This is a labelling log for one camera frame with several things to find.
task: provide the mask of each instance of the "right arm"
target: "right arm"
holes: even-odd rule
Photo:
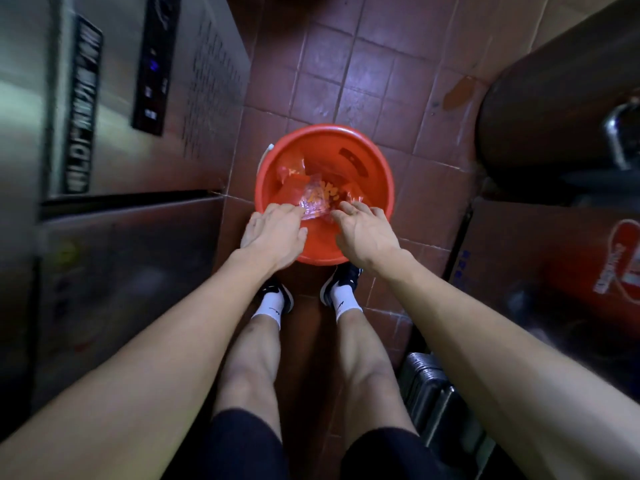
[[[389,282],[487,432],[531,478],[635,478],[640,407],[400,249],[384,213],[342,204],[338,244]]]

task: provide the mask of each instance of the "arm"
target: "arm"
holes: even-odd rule
[[[384,213],[335,213],[352,262],[389,282],[489,434],[531,478],[632,478],[640,408],[577,362],[420,265]]]
[[[219,272],[0,445],[0,477],[160,478],[202,406],[240,317],[307,236],[269,206]]]

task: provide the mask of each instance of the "black label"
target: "black label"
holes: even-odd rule
[[[102,42],[102,31],[82,16],[76,15],[64,155],[66,194],[84,194],[89,191]]]
[[[156,136],[164,131],[180,3],[147,0],[131,126]]]

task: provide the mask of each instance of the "white sock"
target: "white sock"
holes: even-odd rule
[[[282,295],[282,291],[267,293],[264,295],[264,298],[262,298],[262,302],[253,314],[253,317],[256,315],[268,315],[278,322],[278,328],[280,328],[280,316],[282,315],[283,307],[284,296]]]
[[[333,288],[331,288],[330,294],[331,302],[335,309],[335,321],[338,321],[340,315],[345,313],[347,310],[357,308],[362,311],[362,308],[358,305],[356,297],[353,295],[353,290],[349,285],[338,286],[338,283],[336,283],[333,285]]]

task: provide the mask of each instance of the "shoe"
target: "shoe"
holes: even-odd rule
[[[336,283],[338,283],[338,286],[348,285],[355,292],[358,287],[358,278],[361,273],[362,270],[351,264],[349,261],[336,266],[331,278],[329,278],[320,289],[320,301],[322,301],[322,304],[325,306],[333,306],[331,301],[331,290],[333,285]]]
[[[262,284],[258,293],[255,294],[255,297],[258,298],[258,303],[260,303],[264,295],[267,293],[277,293],[278,291],[284,296],[284,306],[282,307],[282,314],[284,315],[285,313],[289,313],[293,308],[293,296],[291,292],[287,290],[287,287],[275,276],[270,277]]]

